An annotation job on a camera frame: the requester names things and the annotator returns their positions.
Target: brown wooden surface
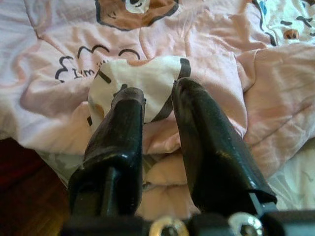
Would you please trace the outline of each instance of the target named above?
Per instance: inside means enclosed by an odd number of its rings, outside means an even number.
[[[46,164],[0,192],[0,235],[57,235],[67,218],[65,186]]]

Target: metal bolt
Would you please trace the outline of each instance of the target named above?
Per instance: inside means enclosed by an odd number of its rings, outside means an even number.
[[[263,236],[260,220],[251,214],[235,213],[229,217],[228,223],[235,236]]]
[[[189,236],[189,232],[181,220],[165,216],[153,222],[149,236]]]

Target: bedding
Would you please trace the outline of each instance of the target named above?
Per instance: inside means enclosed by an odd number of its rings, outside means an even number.
[[[66,184],[115,94],[142,89],[137,213],[154,219],[198,212],[169,100],[174,80],[191,76],[207,89],[266,177],[315,136],[312,1],[137,3],[1,1],[0,137],[37,150]],[[281,178],[271,177],[274,188]]]

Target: wooden floor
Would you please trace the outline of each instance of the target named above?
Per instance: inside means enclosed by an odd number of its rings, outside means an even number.
[[[68,216],[66,189],[46,164],[0,192],[0,236],[57,235]]]

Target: cartoon bear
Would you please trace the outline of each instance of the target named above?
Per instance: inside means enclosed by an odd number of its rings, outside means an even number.
[[[101,25],[128,31],[150,26],[178,9],[178,0],[95,0]]]

